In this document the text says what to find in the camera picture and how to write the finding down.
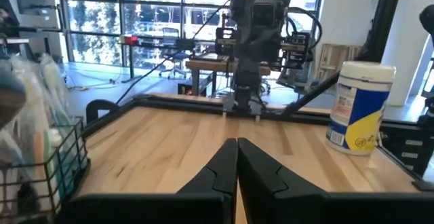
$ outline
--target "wire basket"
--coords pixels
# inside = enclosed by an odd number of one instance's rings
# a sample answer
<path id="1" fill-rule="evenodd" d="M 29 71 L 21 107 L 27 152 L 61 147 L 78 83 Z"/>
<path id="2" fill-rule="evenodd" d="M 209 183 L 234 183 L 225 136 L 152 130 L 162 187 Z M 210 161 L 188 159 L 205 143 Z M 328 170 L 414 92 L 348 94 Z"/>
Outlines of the wire basket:
<path id="1" fill-rule="evenodd" d="M 3 196 L 0 198 L 0 224 L 48 222 L 75 194 L 90 165 L 85 141 L 80 140 L 83 118 L 76 117 L 75 121 L 74 125 L 55 126 L 68 128 L 69 133 L 46 162 L 27 165 L 0 162 L 0 177 L 3 177 L 3 183 L 0 182 L 0 197 Z M 66 148 L 70 137 L 74 143 Z M 25 181 L 21 174 L 24 170 L 43 170 L 45 177 Z M 47 194 L 38 195 L 35 189 L 41 186 L 46 187 Z"/>

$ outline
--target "disinfecting wipes container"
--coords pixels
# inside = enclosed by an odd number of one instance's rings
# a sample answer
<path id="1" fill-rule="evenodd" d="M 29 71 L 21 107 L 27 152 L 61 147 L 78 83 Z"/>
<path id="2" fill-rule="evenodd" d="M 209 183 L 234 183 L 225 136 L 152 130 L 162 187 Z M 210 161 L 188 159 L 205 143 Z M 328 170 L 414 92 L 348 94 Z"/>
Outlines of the disinfecting wipes container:
<path id="1" fill-rule="evenodd" d="M 340 70 L 326 143 L 341 152 L 373 152 L 395 67 L 346 61 Z"/>

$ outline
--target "wooden tabletop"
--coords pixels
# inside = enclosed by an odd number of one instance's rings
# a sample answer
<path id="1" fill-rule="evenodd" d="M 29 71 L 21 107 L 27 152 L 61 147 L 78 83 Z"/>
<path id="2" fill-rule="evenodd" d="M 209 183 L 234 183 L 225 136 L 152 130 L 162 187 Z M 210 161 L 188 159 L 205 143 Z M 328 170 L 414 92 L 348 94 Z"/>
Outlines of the wooden tabletop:
<path id="1" fill-rule="evenodd" d="M 220 61 L 204 61 L 204 60 L 195 60 L 194 58 L 191 58 L 189 61 L 185 62 L 185 67 L 188 69 L 199 69 L 202 71 L 218 71 L 218 72 L 225 72 L 226 71 L 226 59 L 225 58 L 218 58 L 217 55 L 209 55 L 205 58 L 215 58 L 216 60 Z M 229 72 L 235 71 L 237 68 L 237 62 L 234 62 L 233 64 L 229 65 Z M 259 66 L 259 73 L 260 75 L 270 75 L 271 70 L 269 67 L 266 66 Z"/>
<path id="2" fill-rule="evenodd" d="M 87 139 L 92 167 L 79 195 L 174 193 L 227 138 L 237 137 L 326 191 L 416 191 L 380 151 L 352 156 L 328 147 L 324 126 L 136 107 Z M 237 223 L 246 223 L 239 193 Z"/>

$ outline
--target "red object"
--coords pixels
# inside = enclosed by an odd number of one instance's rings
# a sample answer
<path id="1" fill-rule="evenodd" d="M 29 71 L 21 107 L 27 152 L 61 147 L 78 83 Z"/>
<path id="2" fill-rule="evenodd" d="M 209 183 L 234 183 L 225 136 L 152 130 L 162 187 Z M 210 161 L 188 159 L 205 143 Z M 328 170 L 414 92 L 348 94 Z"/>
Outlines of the red object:
<path id="1" fill-rule="evenodd" d="M 137 43 L 138 43 L 138 37 L 135 37 L 135 36 L 125 37 L 125 44 L 134 45 Z"/>

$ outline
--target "white container lid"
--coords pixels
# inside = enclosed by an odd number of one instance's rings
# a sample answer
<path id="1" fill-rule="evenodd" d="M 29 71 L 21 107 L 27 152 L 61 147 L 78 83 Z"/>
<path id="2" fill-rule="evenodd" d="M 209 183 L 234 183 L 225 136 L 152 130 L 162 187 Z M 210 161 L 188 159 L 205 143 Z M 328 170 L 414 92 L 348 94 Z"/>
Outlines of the white container lid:
<path id="1" fill-rule="evenodd" d="M 340 74 L 353 79 L 377 82 L 393 82 L 396 68 L 376 62 L 345 61 Z"/>

